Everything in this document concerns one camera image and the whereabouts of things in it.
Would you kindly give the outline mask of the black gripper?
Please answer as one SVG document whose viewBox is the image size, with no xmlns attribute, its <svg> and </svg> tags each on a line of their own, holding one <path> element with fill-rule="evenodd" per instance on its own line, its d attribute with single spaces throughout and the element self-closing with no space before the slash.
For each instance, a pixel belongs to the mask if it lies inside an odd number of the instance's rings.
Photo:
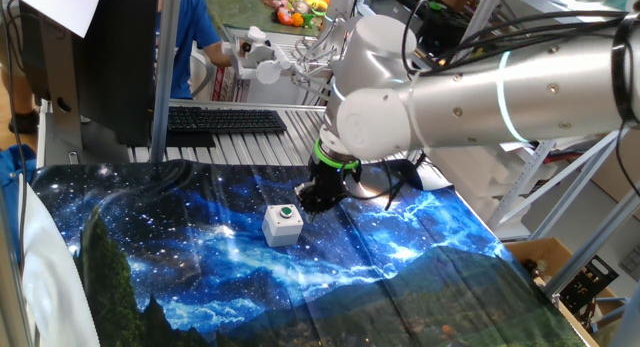
<svg viewBox="0 0 640 347">
<path fill-rule="evenodd" d="M 307 221 L 314 221 L 347 196 L 345 187 L 347 177 L 353 177 L 356 182 L 359 182 L 361 177 L 360 165 L 354 168 L 332 167 L 320 160 L 311 160 L 309 171 L 311 181 L 294 187 Z"/>
</svg>

